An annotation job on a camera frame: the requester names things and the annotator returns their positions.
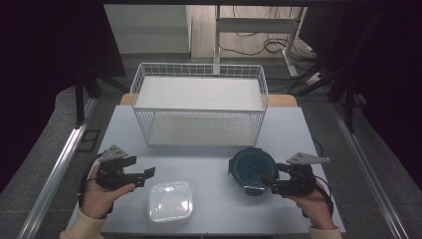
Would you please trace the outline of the metal floor rail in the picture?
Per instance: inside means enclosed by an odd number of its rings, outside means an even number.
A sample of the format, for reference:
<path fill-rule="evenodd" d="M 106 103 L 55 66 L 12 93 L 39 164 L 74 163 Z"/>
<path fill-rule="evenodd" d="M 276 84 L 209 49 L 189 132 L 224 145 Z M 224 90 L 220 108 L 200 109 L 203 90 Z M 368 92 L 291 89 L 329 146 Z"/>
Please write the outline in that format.
<path fill-rule="evenodd" d="M 98 100 L 89 98 L 84 106 L 84 119 L 82 124 L 76 126 L 68 137 L 49 177 L 47 178 L 37 200 L 35 201 L 25 223 L 23 224 L 16 239 L 34 239 L 48 209 L 58 191 L 58 188 L 65 176 L 65 173 L 76 153 L 79 142 L 81 141 L 87 125 L 90 122 L 92 113 Z"/>
<path fill-rule="evenodd" d="M 354 131 L 346 124 L 341 106 L 337 103 L 329 103 L 329 106 L 393 238 L 410 239 L 397 210 L 377 178 Z"/>

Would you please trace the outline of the person's right hand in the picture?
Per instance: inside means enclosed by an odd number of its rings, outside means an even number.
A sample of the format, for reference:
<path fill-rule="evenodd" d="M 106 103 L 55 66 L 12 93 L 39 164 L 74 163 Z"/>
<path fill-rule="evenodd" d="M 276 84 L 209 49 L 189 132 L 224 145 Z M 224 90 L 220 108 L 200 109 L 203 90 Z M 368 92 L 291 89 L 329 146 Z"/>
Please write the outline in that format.
<path fill-rule="evenodd" d="M 312 228 L 319 230 L 333 230 L 336 228 L 331 219 L 328 205 L 317 190 L 306 196 L 287 195 L 287 198 L 297 203 L 297 206 L 309 218 Z"/>

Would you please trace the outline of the person's left hand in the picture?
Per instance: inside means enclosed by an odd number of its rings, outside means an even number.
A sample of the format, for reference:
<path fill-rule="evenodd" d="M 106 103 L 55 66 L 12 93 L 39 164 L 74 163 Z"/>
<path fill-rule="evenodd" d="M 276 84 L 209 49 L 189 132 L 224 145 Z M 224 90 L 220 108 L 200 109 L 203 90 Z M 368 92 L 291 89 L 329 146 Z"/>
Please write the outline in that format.
<path fill-rule="evenodd" d="M 90 218 L 103 219 L 113 203 L 121 196 L 132 192 L 135 185 L 128 184 L 117 190 L 106 190 L 96 183 L 99 165 L 95 165 L 85 182 L 85 192 L 81 211 Z"/>

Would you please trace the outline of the white square lidded container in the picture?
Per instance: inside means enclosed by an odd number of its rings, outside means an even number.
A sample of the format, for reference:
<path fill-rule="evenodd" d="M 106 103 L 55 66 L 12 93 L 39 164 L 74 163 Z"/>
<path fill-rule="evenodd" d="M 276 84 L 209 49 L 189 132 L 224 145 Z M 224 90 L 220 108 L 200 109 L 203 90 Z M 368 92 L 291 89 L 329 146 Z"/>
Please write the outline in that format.
<path fill-rule="evenodd" d="M 151 222 L 180 222 L 188 219 L 192 212 L 193 194 L 188 182 L 163 182 L 150 188 L 148 217 Z"/>

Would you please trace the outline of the light wooden table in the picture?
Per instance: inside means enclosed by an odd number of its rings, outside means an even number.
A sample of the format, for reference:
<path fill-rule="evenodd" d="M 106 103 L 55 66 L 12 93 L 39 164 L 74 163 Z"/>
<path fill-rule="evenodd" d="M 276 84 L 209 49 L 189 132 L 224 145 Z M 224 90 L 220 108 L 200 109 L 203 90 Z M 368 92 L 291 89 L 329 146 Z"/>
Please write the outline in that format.
<path fill-rule="evenodd" d="M 119 103 L 121 106 L 130 105 L 130 94 L 125 94 Z M 291 95 L 269 95 L 268 106 L 271 108 L 278 107 L 297 107 L 298 103 L 294 96 Z"/>

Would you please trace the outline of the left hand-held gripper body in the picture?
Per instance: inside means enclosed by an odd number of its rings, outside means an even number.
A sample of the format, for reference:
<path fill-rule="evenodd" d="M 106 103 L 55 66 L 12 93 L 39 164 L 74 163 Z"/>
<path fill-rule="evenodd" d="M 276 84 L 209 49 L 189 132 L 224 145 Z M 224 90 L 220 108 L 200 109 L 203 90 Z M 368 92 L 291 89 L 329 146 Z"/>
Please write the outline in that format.
<path fill-rule="evenodd" d="M 129 155 L 120 147 L 113 144 L 99 158 L 100 167 L 96 183 L 107 190 L 117 190 L 135 182 L 135 176 L 125 174 L 123 161 Z"/>

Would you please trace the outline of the dark curtain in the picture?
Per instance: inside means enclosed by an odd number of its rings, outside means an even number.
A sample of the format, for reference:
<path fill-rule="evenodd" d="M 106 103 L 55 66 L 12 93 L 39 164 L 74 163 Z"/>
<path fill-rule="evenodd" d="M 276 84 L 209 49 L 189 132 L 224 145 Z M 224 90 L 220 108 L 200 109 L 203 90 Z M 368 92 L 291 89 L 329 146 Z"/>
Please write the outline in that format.
<path fill-rule="evenodd" d="M 0 192 L 77 81 L 123 77 L 105 0 L 0 0 Z"/>
<path fill-rule="evenodd" d="M 380 1 L 386 8 L 349 75 L 363 114 L 422 189 L 422 0 Z M 333 72 L 372 15 L 361 6 L 310 7 L 300 39 Z"/>

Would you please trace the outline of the white metal desk frame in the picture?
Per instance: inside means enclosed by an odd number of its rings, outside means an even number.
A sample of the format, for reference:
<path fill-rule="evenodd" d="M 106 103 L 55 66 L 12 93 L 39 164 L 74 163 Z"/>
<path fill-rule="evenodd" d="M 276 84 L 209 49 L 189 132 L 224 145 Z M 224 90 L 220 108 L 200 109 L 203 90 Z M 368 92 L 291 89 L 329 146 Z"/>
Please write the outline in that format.
<path fill-rule="evenodd" d="M 296 39 L 305 8 L 299 7 L 293 18 L 241 18 L 221 17 L 221 7 L 215 6 L 215 43 L 213 50 L 213 63 L 220 63 L 220 35 L 222 33 L 247 33 L 247 34 L 284 34 L 287 43 L 282 48 L 282 55 L 292 78 L 299 76 L 292 58 L 292 48 Z"/>

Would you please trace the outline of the black floor bracket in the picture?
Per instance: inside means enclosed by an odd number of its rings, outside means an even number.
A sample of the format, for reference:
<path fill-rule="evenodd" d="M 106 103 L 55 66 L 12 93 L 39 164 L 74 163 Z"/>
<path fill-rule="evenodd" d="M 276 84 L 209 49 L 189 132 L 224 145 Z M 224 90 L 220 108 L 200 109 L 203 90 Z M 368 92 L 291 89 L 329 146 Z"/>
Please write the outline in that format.
<path fill-rule="evenodd" d="M 94 152 L 101 131 L 99 129 L 86 130 L 77 147 L 77 152 Z"/>

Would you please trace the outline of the dark blue round container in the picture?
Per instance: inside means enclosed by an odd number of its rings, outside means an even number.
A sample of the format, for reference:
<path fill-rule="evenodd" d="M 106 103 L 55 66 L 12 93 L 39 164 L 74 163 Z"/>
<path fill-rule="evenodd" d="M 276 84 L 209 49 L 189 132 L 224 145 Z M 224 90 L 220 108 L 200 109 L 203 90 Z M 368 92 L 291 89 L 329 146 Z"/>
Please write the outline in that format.
<path fill-rule="evenodd" d="M 229 160 L 228 173 L 249 196 L 260 196 L 269 188 L 264 179 L 279 178 L 279 170 L 274 159 L 262 149 L 255 147 L 238 151 Z"/>

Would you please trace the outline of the black metal stand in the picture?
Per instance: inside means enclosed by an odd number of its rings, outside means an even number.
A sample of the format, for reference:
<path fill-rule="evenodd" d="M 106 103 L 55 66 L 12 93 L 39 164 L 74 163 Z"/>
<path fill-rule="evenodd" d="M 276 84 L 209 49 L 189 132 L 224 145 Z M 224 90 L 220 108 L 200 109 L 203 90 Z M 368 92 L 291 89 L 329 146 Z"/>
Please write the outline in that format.
<path fill-rule="evenodd" d="M 104 81 L 105 83 L 111 85 L 112 87 L 120 90 L 125 94 L 129 92 L 129 88 L 127 86 L 124 86 L 118 80 L 115 80 L 112 76 L 109 76 L 100 70 L 88 68 L 87 70 L 79 71 L 75 79 L 76 128 L 80 128 L 87 118 L 84 92 L 87 92 L 89 97 L 95 100 L 98 99 L 102 94 L 98 79 Z"/>
<path fill-rule="evenodd" d="M 354 133 L 353 128 L 353 109 L 354 109 L 354 94 L 355 94 L 355 80 L 351 76 L 353 68 L 353 60 L 346 60 L 344 64 L 332 73 L 328 73 L 321 80 L 305 87 L 302 90 L 293 92 L 294 96 L 305 96 L 322 86 L 333 82 L 327 98 L 330 102 L 338 102 L 342 96 L 345 96 L 345 105 L 343 113 L 343 121 L 350 133 Z"/>

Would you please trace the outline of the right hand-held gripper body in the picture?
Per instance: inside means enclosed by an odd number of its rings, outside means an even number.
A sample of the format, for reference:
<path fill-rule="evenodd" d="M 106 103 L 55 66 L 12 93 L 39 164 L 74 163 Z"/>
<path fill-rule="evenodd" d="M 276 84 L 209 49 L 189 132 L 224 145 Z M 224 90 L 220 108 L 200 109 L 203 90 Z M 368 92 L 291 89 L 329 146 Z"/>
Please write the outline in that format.
<path fill-rule="evenodd" d="M 290 179 L 287 185 L 282 189 L 284 195 L 307 195 L 315 189 L 316 176 L 314 175 L 312 165 L 328 163 L 328 157 L 315 156 L 303 152 L 298 152 L 290 157 L 286 164 L 291 167 L 286 172 Z"/>

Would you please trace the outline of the white panel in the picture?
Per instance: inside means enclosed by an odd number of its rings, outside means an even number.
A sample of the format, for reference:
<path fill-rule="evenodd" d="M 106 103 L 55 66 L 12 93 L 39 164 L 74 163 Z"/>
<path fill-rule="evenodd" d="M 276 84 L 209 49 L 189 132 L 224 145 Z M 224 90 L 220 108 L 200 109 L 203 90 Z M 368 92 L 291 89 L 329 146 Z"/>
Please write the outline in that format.
<path fill-rule="evenodd" d="M 191 52 L 189 6 L 105 4 L 105 12 L 121 54 Z"/>

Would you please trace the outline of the white power strip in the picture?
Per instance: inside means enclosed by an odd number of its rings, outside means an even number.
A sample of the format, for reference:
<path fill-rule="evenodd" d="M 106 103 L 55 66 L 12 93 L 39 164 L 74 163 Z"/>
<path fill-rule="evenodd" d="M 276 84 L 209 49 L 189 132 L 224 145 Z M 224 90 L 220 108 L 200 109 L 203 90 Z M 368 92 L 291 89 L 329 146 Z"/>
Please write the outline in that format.
<path fill-rule="evenodd" d="M 306 84 L 308 86 L 313 85 L 314 83 L 318 82 L 319 80 L 321 80 L 323 78 L 323 74 L 321 73 L 315 73 L 314 75 L 312 75 L 307 81 Z"/>

